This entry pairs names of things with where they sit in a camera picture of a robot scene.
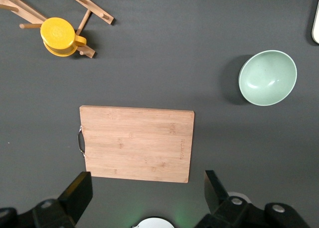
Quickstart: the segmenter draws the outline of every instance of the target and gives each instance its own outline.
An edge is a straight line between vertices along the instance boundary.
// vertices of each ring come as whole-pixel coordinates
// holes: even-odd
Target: cutting board
[[[187,183],[194,112],[81,106],[92,176]]]

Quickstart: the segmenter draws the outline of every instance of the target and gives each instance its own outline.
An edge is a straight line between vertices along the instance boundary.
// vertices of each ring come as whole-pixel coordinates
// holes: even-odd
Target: green bowl
[[[285,99],[297,79],[295,62],[281,51],[263,51],[251,57],[239,73],[239,88],[252,104],[269,106]]]

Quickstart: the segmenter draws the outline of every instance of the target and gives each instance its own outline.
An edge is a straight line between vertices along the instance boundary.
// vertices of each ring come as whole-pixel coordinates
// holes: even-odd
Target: metal bolt
[[[5,217],[8,214],[9,214],[9,210],[5,210],[3,212],[0,212],[0,218],[3,218],[3,217]]]
[[[285,208],[283,208],[280,205],[273,205],[273,210],[279,213],[284,213],[285,212]]]
[[[232,202],[233,204],[235,204],[235,205],[238,205],[238,206],[240,206],[241,204],[243,204],[243,201],[242,201],[241,199],[238,199],[238,198],[233,198],[233,199],[231,200],[231,202]]]
[[[41,208],[42,209],[45,209],[45,208],[48,208],[52,205],[52,202],[50,201],[45,201],[42,205],[41,205]]]

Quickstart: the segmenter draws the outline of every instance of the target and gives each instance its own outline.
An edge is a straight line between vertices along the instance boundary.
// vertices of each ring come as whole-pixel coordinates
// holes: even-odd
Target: wooden mug rack
[[[91,13],[94,13],[96,16],[98,16],[100,19],[107,22],[108,24],[112,24],[114,18],[92,1],[76,1],[87,9],[78,29],[76,30],[77,35],[79,35],[80,32],[83,30]],[[27,5],[22,0],[0,0],[0,8],[10,10],[29,22],[21,23],[19,25],[20,28],[39,28],[41,27],[42,23],[47,20],[45,16],[40,14],[38,11],[30,7],[29,5]],[[87,45],[79,46],[77,50],[80,52],[81,55],[86,55],[89,58],[92,58],[95,53],[95,51]]]

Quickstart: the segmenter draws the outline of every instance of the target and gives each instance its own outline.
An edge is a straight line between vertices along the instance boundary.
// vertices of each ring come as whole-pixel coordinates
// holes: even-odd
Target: yellow mug
[[[86,38],[76,35],[72,25],[59,17],[44,21],[40,33],[46,49],[56,56],[70,56],[78,46],[86,45]]]

